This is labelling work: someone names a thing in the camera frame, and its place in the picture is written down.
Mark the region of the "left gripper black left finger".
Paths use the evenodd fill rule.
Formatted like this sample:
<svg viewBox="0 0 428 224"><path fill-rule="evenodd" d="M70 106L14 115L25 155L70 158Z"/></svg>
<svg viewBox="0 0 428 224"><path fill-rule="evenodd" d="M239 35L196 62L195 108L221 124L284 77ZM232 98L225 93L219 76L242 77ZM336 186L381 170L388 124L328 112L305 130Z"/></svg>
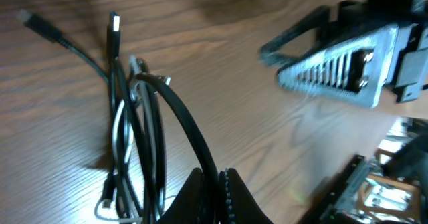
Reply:
<svg viewBox="0 0 428 224"><path fill-rule="evenodd" d="M203 173L194 168L187 177L170 207L157 221L158 224L195 224L202 198Z"/></svg>

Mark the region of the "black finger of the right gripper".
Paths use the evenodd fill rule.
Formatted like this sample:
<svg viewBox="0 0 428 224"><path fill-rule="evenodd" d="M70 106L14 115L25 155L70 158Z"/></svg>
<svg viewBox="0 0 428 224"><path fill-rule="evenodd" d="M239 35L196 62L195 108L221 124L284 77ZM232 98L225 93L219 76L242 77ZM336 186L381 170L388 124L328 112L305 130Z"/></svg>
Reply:
<svg viewBox="0 0 428 224"><path fill-rule="evenodd" d="M307 31L317 28L324 23L328 23L329 18L330 8L327 5L321 5L307 14L307 16L299 20L299 22L283 31L260 48L259 59L262 64L267 67L283 67L296 63L300 57L280 54L278 51L287 43Z"/></svg>

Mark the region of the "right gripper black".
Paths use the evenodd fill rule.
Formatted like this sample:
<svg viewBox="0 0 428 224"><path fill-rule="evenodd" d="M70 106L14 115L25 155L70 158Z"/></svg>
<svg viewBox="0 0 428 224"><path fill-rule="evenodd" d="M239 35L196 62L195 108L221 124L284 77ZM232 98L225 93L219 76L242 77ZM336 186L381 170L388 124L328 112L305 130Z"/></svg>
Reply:
<svg viewBox="0 0 428 224"><path fill-rule="evenodd" d="M417 98L427 72L427 0L342 1L317 53L278 71L286 89L374 108L384 87Z"/></svg>

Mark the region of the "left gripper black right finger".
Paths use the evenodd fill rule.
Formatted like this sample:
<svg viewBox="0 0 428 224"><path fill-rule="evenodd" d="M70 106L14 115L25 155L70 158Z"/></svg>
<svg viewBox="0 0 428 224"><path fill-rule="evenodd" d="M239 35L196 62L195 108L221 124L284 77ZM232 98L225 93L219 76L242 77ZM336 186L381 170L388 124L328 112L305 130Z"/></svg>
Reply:
<svg viewBox="0 0 428 224"><path fill-rule="evenodd" d="M272 224L236 169L225 169L219 173L219 192L221 224Z"/></svg>

